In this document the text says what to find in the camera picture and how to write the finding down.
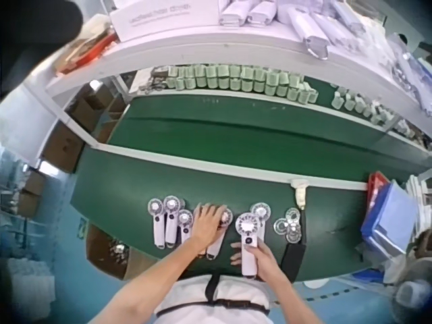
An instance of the hand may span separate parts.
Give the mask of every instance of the hand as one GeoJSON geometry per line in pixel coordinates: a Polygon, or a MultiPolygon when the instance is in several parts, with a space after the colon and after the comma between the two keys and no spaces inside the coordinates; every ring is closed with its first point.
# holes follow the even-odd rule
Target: hand
{"type": "Polygon", "coordinates": [[[205,204],[202,208],[200,204],[196,206],[190,240],[195,242],[198,252],[204,251],[205,253],[207,247],[212,245],[226,230],[219,228],[219,222],[226,208],[226,206],[216,207],[210,204],[205,204]]]}
{"type": "MultiPolygon", "coordinates": [[[[241,248],[242,243],[237,242],[231,244],[232,248],[241,248]]],[[[289,282],[288,278],[279,268],[273,253],[270,248],[259,238],[258,247],[245,246],[245,249],[252,253],[256,258],[256,265],[258,266],[258,276],[267,282],[270,288],[275,289],[279,284],[289,282]]],[[[242,253],[236,253],[231,257],[232,265],[242,264],[242,253]]]]}

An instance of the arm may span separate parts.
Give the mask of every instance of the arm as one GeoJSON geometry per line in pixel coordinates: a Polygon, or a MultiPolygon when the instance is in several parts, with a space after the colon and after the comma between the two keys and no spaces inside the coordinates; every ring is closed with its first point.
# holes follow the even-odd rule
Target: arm
{"type": "Polygon", "coordinates": [[[168,294],[187,266],[222,233],[219,221],[225,206],[195,209],[192,235],[162,261],[127,283],[90,324],[142,324],[168,294]]]}
{"type": "Polygon", "coordinates": [[[285,278],[281,278],[279,283],[273,285],[271,289],[275,292],[275,295],[281,304],[285,321],[293,324],[321,323],[314,312],[297,295],[290,283],[290,280],[288,280],[284,274],[283,276],[285,278]]]}
{"type": "MultiPolygon", "coordinates": [[[[241,248],[241,243],[233,243],[233,248],[241,248]]],[[[274,291],[281,305],[285,321],[290,324],[322,323],[314,312],[303,302],[292,287],[290,280],[279,268],[270,248],[258,239],[258,248],[247,246],[246,249],[256,258],[258,275],[274,291]]],[[[231,257],[232,265],[241,263],[241,253],[231,257]]]]}

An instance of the person's left hand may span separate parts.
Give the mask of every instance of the person's left hand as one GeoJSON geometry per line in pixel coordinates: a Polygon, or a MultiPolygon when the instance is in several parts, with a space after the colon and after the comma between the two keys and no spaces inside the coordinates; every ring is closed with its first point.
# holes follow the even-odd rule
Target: person's left hand
{"type": "Polygon", "coordinates": [[[226,206],[217,207],[210,204],[205,204],[203,207],[198,204],[195,208],[190,240],[194,241],[198,252],[205,251],[226,230],[219,228],[219,222],[226,208],[226,206]]]}

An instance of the cardboard box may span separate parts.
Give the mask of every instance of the cardboard box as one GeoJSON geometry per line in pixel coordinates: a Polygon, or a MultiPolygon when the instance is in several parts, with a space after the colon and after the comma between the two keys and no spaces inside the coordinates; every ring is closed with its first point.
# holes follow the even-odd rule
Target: cardboard box
{"type": "Polygon", "coordinates": [[[28,179],[26,181],[26,184],[23,187],[23,190],[35,194],[37,196],[40,196],[43,191],[43,187],[45,185],[45,174],[37,171],[37,170],[30,170],[30,174],[28,176],[28,179]]]}
{"type": "Polygon", "coordinates": [[[86,131],[92,132],[95,130],[97,122],[101,114],[92,109],[92,107],[84,100],[78,99],[70,107],[69,114],[74,118],[75,122],[80,124],[86,131]]]}
{"type": "Polygon", "coordinates": [[[17,205],[17,214],[22,217],[32,218],[36,214],[39,205],[39,196],[29,192],[20,192],[17,205]]]}
{"type": "Polygon", "coordinates": [[[94,91],[88,84],[78,93],[81,97],[94,109],[102,110],[109,107],[114,99],[114,96],[109,91],[108,87],[102,84],[94,91]]]}
{"type": "Polygon", "coordinates": [[[110,255],[112,237],[93,224],[89,224],[86,237],[87,260],[97,269],[120,280],[129,280],[157,262],[134,248],[129,249],[129,259],[125,265],[115,262],[110,255]]]}
{"type": "Polygon", "coordinates": [[[219,0],[138,1],[110,13],[122,42],[180,28],[218,26],[219,0]]]}
{"type": "Polygon", "coordinates": [[[118,94],[109,105],[108,114],[112,119],[119,119],[119,114],[121,116],[125,109],[126,103],[124,102],[122,95],[118,94]]]}
{"type": "Polygon", "coordinates": [[[59,122],[51,133],[42,156],[60,170],[73,173],[83,148],[84,141],[59,122]]]}
{"type": "Polygon", "coordinates": [[[102,124],[101,132],[99,133],[97,140],[100,143],[108,143],[114,127],[117,125],[118,120],[108,121],[102,124]]]}

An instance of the circular fan cover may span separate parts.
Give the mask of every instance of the circular fan cover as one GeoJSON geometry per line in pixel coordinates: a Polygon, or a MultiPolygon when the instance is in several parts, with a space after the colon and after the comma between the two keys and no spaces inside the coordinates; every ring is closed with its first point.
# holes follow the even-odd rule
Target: circular fan cover
{"type": "Polygon", "coordinates": [[[299,243],[299,241],[302,239],[302,234],[300,232],[290,232],[286,234],[286,240],[289,243],[295,244],[299,243]]]}
{"type": "Polygon", "coordinates": [[[302,232],[300,228],[300,224],[298,223],[292,223],[288,226],[288,231],[286,234],[286,240],[289,243],[299,243],[299,241],[302,238],[302,232]]]}
{"type": "Polygon", "coordinates": [[[189,226],[192,225],[192,222],[194,220],[194,217],[190,211],[187,209],[182,209],[178,212],[178,221],[183,226],[189,226]]]}
{"type": "Polygon", "coordinates": [[[243,213],[236,220],[236,230],[240,235],[250,236],[258,232],[260,221],[252,213],[243,213]]]}
{"type": "Polygon", "coordinates": [[[264,202],[258,202],[250,208],[250,212],[257,215],[260,221],[266,221],[270,218],[270,206],[264,202]]]}
{"type": "Polygon", "coordinates": [[[232,222],[233,215],[231,209],[226,209],[223,214],[221,221],[219,222],[219,227],[227,227],[232,222]]]}
{"type": "Polygon", "coordinates": [[[276,234],[285,235],[288,232],[289,225],[290,224],[286,218],[279,218],[273,224],[273,229],[275,230],[276,234]]]}
{"type": "Polygon", "coordinates": [[[286,211],[285,217],[288,223],[298,223],[300,222],[300,211],[297,208],[290,208],[286,211]]]}
{"type": "Polygon", "coordinates": [[[165,210],[170,213],[175,213],[182,208],[182,202],[176,196],[167,196],[163,200],[163,206],[165,210]]]}
{"type": "Polygon", "coordinates": [[[158,198],[150,199],[147,204],[148,213],[152,216],[160,215],[163,213],[163,203],[158,198]]]}

